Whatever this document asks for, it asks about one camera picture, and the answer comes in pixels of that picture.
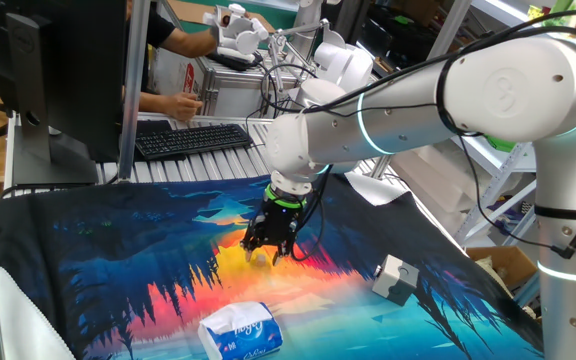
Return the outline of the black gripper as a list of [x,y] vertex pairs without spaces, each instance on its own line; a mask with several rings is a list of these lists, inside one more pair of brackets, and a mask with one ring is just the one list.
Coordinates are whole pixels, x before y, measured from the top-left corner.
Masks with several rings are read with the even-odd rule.
[[253,216],[248,234],[240,242],[245,250],[245,261],[250,262],[253,252],[260,245],[278,245],[272,258],[277,266],[285,257],[290,257],[296,239],[304,202],[297,199],[264,199],[260,209]]

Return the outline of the person right hand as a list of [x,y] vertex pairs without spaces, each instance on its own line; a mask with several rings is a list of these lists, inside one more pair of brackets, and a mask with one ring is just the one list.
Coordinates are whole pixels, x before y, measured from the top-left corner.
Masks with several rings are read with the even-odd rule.
[[180,92],[164,98],[162,112],[178,121],[190,121],[202,108],[203,102],[195,94]]

